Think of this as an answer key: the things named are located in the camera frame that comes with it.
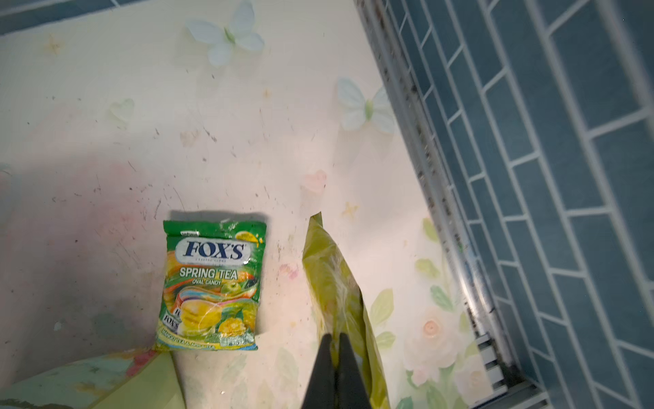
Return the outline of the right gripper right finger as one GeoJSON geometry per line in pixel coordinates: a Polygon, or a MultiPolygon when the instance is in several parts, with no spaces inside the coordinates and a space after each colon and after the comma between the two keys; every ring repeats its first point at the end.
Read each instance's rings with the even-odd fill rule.
{"type": "Polygon", "coordinates": [[[337,408],[371,409],[356,355],[349,337],[345,333],[341,333],[339,336],[337,408]]]}

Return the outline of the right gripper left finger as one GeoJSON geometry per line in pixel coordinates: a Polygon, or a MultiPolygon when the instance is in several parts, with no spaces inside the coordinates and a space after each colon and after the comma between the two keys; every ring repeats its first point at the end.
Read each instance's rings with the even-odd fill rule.
{"type": "Polygon", "coordinates": [[[332,335],[329,333],[325,334],[321,339],[301,409],[335,408],[336,372],[331,358],[331,342],[332,335]]]}

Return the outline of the yellow-green snack packet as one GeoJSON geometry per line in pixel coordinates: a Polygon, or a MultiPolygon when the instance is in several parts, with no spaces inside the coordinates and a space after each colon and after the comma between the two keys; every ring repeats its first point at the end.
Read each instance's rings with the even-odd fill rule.
{"type": "Polygon", "coordinates": [[[371,408],[389,408],[388,386],[362,292],[335,240],[325,230],[321,213],[310,217],[302,254],[313,302],[318,340],[329,333],[332,362],[339,362],[339,336],[348,335],[371,408]]]}

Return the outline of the green Fox's Spring Tea candy bag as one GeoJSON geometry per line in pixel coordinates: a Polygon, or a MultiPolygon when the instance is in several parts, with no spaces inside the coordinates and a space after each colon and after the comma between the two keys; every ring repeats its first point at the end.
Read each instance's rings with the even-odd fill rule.
{"type": "Polygon", "coordinates": [[[157,351],[255,350],[267,225],[166,221],[157,351]]]}

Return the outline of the floral paper gift bag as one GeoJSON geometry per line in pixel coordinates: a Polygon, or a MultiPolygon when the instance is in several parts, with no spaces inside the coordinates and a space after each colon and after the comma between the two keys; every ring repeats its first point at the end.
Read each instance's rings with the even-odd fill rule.
{"type": "Polygon", "coordinates": [[[76,361],[1,391],[3,408],[184,408],[172,356],[132,349],[76,361]]]}

